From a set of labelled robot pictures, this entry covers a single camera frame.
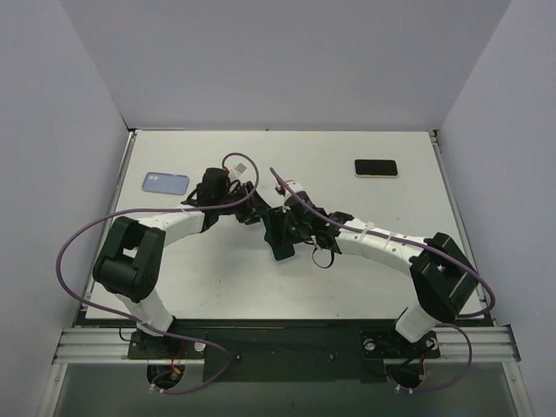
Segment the lilac phone case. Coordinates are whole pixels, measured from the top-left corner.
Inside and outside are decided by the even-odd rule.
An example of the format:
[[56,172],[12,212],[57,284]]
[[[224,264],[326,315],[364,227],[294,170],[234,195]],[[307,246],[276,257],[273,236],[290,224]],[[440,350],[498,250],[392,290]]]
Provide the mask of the lilac phone case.
[[142,182],[142,191],[154,194],[184,195],[189,186],[186,175],[148,172]]

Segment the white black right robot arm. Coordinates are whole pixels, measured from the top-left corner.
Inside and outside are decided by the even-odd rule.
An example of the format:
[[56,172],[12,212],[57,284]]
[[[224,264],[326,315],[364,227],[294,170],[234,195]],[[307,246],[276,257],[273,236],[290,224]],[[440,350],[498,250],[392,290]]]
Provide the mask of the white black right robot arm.
[[348,213],[328,213],[305,192],[287,194],[281,206],[264,209],[261,218],[264,239],[277,261],[294,256],[295,245],[306,243],[331,255],[359,256],[407,275],[416,299],[387,336],[390,349],[398,355],[415,350],[434,326],[470,317],[478,304],[473,267],[444,233],[423,238],[390,232]]

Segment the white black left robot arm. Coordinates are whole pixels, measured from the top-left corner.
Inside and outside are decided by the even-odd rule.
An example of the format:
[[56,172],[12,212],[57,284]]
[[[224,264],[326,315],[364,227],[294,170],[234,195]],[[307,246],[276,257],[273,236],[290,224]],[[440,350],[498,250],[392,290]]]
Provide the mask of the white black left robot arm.
[[170,357],[179,345],[177,333],[169,330],[174,316],[156,292],[163,250],[209,230],[223,215],[250,224],[268,207],[256,191],[260,176],[244,182],[240,167],[206,169],[176,209],[141,219],[116,218],[96,258],[93,279],[124,304],[159,357]]

